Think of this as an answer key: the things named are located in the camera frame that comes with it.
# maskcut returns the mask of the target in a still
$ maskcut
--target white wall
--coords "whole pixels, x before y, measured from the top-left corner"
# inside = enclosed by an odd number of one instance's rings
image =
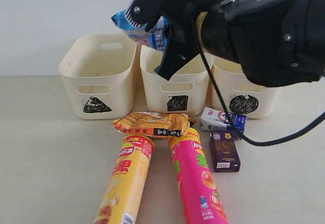
[[[130,1],[0,0],[0,76],[56,75],[78,37],[119,32],[110,17]]]

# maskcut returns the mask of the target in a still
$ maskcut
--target purple box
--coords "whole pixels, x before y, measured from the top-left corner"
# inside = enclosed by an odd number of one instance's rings
[[[230,131],[212,132],[210,149],[215,172],[239,172],[240,160]]]

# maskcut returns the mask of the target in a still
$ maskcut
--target yellow chip can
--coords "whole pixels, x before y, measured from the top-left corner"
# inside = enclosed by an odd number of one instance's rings
[[[134,224],[154,145],[151,139],[128,135],[94,224]]]

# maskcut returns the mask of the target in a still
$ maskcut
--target black cable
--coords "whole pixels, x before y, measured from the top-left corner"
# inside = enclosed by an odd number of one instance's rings
[[[204,66],[205,66],[206,70],[208,71],[210,80],[211,80],[211,82],[213,84],[213,87],[214,87],[214,89],[215,89],[215,91],[216,91],[216,93],[218,95],[218,98],[219,98],[219,100],[221,102],[221,105],[222,105],[223,110],[225,112],[226,118],[230,122],[232,128],[234,129],[234,132],[240,138],[244,139],[246,142],[248,142],[249,144],[254,145],[254,146],[273,146],[273,145],[282,144],[282,143],[294,140],[296,138],[299,138],[299,137],[303,136],[304,134],[308,133],[309,131],[311,131],[312,129],[314,129],[315,127],[317,127],[319,124],[321,124],[325,120],[325,112],[323,112],[318,118],[316,118],[314,121],[312,121],[309,125],[307,125],[303,129],[301,129],[300,131],[298,131],[298,132],[296,132],[294,134],[291,134],[289,136],[286,136],[286,137],[283,137],[283,138],[280,138],[280,139],[276,139],[276,140],[271,140],[271,141],[266,141],[266,142],[257,142],[257,141],[254,141],[254,140],[246,137],[243,133],[241,133],[239,130],[237,130],[234,122],[232,121],[232,119],[231,119],[231,117],[229,115],[228,109],[227,109],[227,107],[225,105],[225,102],[223,100],[221,92],[220,92],[220,90],[218,88],[218,85],[217,85],[217,83],[216,83],[216,81],[215,81],[215,79],[213,77],[213,74],[212,74],[212,71],[211,71],[211,69],[209,67],[209,64],[207,62],[207,59],[205,58],[205,55],[203,53],[203,50],[202,50],[202,47],[201,47],[201,44],[200,44],[200,41],[199,41],[199,37],[198,37],[198,28],[196,26],[196,23],[192,19],[190,19],[190,22],[191,22],[191,26],[192,26],[194,39],[196,41],[196,44],[197,44],[201,59],[202,59],[202,61],[204,63]]]

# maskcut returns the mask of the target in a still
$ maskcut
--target table surface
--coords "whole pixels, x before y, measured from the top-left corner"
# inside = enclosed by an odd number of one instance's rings
[[[324,85],[283,88],[273,114],[249,120],[246,135],[300,130],[325,109]],[[0,78],[0,101],[0,223],[93,223],[124,136],[110,120],[78,118],[59,77]],[[146,110],[141,88],[134,110]],[[212,166],[209,133],[200,134]],[[213,173],[231,224],[324,222],[325,123],[278,146],[236,147],[240,172]],[[166,140],[156,141],[142,195],[137,224],[147,223],[185,223]]]

